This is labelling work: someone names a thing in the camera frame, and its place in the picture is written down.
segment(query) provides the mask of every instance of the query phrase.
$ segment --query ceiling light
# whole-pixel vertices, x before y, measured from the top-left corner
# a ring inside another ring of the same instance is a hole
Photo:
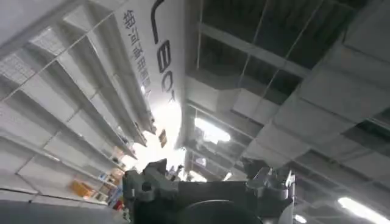
[[[343,197],[340,198],[338,202],[343,208],[348,209],[358,217],[367,219],[376,224],[390,224],[390,220],[357,201],[352,200],[351,198]]]
[[[199,173],[193,171],[193,170],[190,170],[190,175],[192,176],[192,180],[191,182],[207,182],[207,179],[204,178],[202,175],[200,175]]]
[[[214,144],[217,144],[218,141],[223,141],[223,142],[230,141],[230,135],[226,131],[221,130],[218,127],[215,127],[213,124],[203,119],[195,118],[195,126],[204,132],[203,137],[205,141],[209,141]]]
[[[224,178],[224,181],[227,181],[227,180],[229,180],[229,178],[232,176],[232,173],[227,173],[227,175],[225,176],[225,178]]]
[[[305,219],[305,217],[301,216],[301,215],[295,215],[294,216],[294,219],[299,222],[299,223],[306,223],[307,220]]]
[[[195,162],[202,165],[202,166],[206,166],[206,159],[205,158],[198,158],[198,159],[195,159]]]

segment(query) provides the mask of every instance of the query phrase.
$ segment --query overhead lamp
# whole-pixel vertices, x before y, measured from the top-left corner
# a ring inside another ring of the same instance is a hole
[[[338,203],[358,217],[367,219],[376,224],[390,224],[390,220],[386,217],[366,207],[365,205],[352,200],[351,198],[342,197],[338,200]]]
[[[195,159],[195,162],[202,165],[202,166],[206,166],[206,158],[198,158],[198,159]]]
[[[193,177],[191,182],[207,182],[206,178],[193,170],[190,170],[190,175]]]
[[[201,118],[195,118],[195,126],[203,131],[203,138],[205,141],[212,142],[214,144],[217,144],[218,141],[230,141],[230,134]]]
[[[224,178],[224,181],[229,180],[230,177],[232,177],[232,173],[229,172],[229,173],[226,174],[226,176]]]
[[[301,215],[295,215],[294,216],[294,219],[299,222],[299,223],[306,223],[307,220],[305,219],[305,217],[301,216]]]

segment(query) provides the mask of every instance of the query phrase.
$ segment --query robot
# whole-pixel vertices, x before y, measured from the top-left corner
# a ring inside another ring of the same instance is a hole
[[[172,182],[166,161],[123,177],[124,204],[136,224],[292,224],[295,176],[267,165],[247,181]]]

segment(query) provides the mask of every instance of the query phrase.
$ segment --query hanging wire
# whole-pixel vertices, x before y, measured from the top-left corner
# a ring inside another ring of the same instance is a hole
[[[290,49],[288,50],[287,54],[284,56],[284,61],[283,61],[283,64],[274,72],[274,74],[272,75],[272,78],[271,80],[269,81],[267,87],[265,88],[265,90],[263,91],[263,94],[260,96],[260,100],[259,102],[257,103],[255,109],[253,110],[253,112],[250,114],[249,117],[247,117],[247,120],[246,120],[246,124],[248,124],[248,122],[250,122],[250,117],[253,117],[256,113],[256,111],[258,110],[258,108],[260,107],[260,104],[262,103],[263,99],[265,98],[265,96],[267,95],[267,92],[268,90],[270,89],[271,85],[273,84],[276,76],[278,75],[279,71],[281,69],[283,69],[286,65],[287,65],[287,62],[288,62],[288,57],[290,56],[291,52],[294,50],[295,46],[297,45],[298,41],[300,40],[300,38],[302,37],[304,31],[307,29],[307,27],[309,26],[311,20],[314,18],[315,14],[318,12],[318,10],[320,9],[321,5],[324,3],[325,0],[321,0],[319,1],[319,4],[316,6],[316,8],[312,11],[310,17],[308,18],[308,20],[306,21],[304,27],[302,28],[302,30],[299,32],[296,40],[293,42],[293,44],[291,45]]]
[[[268,8],[268,4],[269,4],[269,0],[266,0],[266,2],[264,3],[263,10],[261,11],[261,17],[260,17],[260,20],[259,20],[259,22],[257,24],[255,35],[253,36],[253,39],[252,39],[252,42],[251,42],[252,45],[254,45],[256,40],[257,40],[257,36],[258,36],[259,31],[260,31],[260,27],[263,24],[263,20],[264,20],[265,14],[266,14],[266,10]],[[247,53],[247,57],[246,57],[246,61],[245,61],[244,67],[243,67],[243,71],[239,75],[237,88],[241,87],[241,82],[243,81],[243,78],[245,76],[245,71],[246,71],[246,68],[248,66],[249,60],[250,60],[250,54]]]

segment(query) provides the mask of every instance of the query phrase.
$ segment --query ceiling beam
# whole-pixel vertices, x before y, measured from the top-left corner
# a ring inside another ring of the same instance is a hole
[[[290,72],[301,78],[305,78],[310,72],[309,69],[304,68],[301,65],[298,65],[294,62],[287,61],[285,65],[285,59],[279,55],[267,51],[261,47],[258,47],[254,44],[243,41],[225,31],[216,29],[204,23],[199,24],[199,31],[212,39],[218,40],[224,44],[227,44],[235,49],[239,49],[257,59],[265,61],[270,65],[275,66],[276,68],[282,68],[283,70]]]

